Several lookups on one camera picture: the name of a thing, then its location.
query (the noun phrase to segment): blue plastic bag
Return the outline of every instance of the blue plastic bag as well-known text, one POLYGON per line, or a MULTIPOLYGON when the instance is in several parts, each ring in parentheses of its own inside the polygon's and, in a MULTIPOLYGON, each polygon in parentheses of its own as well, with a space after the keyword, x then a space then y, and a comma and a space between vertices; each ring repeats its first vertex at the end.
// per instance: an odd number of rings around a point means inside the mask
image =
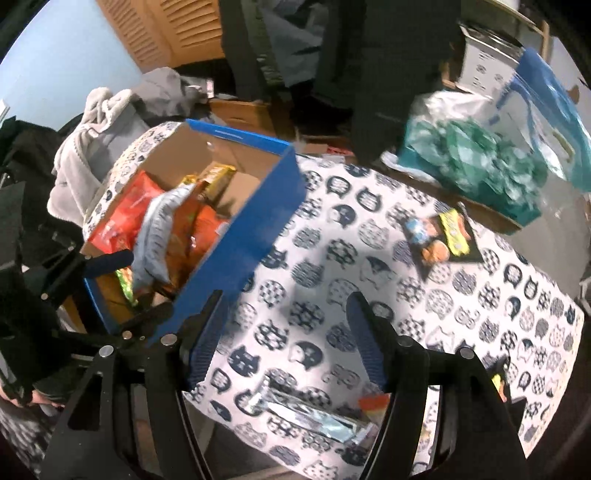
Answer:
POLYGON ((563 199, 556 198, 554 189, 544 186, 540 187, 535 203, 522 204, 512 203, 484 184, 459 188, 453 180, 446 178, 445 168, 439 167, 438 162, 433 158, 427 161, 410 147, 409 138, 413 136, 410 133, 416 131, 413 129, 419 122, 435 125, 442 121, 468 119, 539 158, 557 181, 567 181, 583 192, 591 190, 591 138, 564 87, 534 50, 524 51, 515 76, 495 99, 457 92, 437 92, 418 98, 407 124, 398 167, 424 172, 444 188, 490 206, 520 225, 527 225, 539 217, 541 210, 555 214, 560 211, 563 199))

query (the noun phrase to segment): person's hand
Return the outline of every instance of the person's hand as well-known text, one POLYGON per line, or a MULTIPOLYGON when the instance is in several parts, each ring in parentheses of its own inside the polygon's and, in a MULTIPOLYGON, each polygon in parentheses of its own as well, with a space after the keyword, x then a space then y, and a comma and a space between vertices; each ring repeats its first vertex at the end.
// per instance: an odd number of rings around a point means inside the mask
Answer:
MULTIPOLYGON (((9 399, 8 396, 4 393, 4 390, 2 389, 2 386, 1 385, 0 385, 0 397, 2 397, 6 401, 9 401, 10 403, 12 403, 13 405, 15 405, 17 407, 21 407, 22 406, 18 402, 18 400, 16 398, 9 399)), ((31 400, 31 403, 29 403, 29 405, 34 405, 34 404, 52 405, 55 408, 59 408, 59 407, 63 407, 64 406, 64 405, 62 405, 60 403, 52 402, 51 400, 49 400, 48 398, 46 398, 45 396, 43 396, 41 393, 39 393, 37 390, 33 390, 33 399, 31 400)))

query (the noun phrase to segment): white box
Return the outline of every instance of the white box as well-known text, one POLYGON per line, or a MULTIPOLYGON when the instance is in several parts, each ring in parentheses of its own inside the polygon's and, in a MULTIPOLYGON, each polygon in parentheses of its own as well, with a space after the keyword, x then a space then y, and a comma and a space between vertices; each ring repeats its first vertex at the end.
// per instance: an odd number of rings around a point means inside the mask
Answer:
POLYGON ((456 86, 467 92, 493 96, 513 77, 523 50, 490 31, 465 25, 460 28, 466 39, 466 50, 456 86))

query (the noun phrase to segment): table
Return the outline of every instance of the table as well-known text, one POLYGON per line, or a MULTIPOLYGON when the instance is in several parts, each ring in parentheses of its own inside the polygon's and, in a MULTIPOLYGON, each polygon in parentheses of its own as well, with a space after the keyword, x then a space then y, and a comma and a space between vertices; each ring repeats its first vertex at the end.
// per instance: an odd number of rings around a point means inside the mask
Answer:
MULTIPOLYGON (((529 455, 567 386, 583 313, 502 237, 472 222, 483 264, 441 264, 422 282, 398 220, 449 207, 365 167, 300 158, 308 196, 237 302, 205 381, 185 396, 245 443, 314 479, 354 479, 367 452, 248 412, 268 372, 294 394, 346 416, 377 391, 345 319, 360 290, 397 332, 448 353, 470 346, 485 366, 510 356, 514 398, 527 397, 519 438, 529 455)), ((439 393, 429 389, 413 473, 430 458, 439 393)))

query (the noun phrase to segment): foil wrapper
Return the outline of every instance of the foil wrapper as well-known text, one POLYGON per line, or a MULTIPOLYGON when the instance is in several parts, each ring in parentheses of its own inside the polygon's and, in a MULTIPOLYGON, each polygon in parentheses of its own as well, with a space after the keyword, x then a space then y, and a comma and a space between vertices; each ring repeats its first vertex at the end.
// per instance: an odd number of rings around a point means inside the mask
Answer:
POLYGON ((269 375, 263 377, 246 407, 252 411, 269 411, 298 427, 340 443, 359 445, 373 431, 372 424, 326 412, 273 388, 269 375))

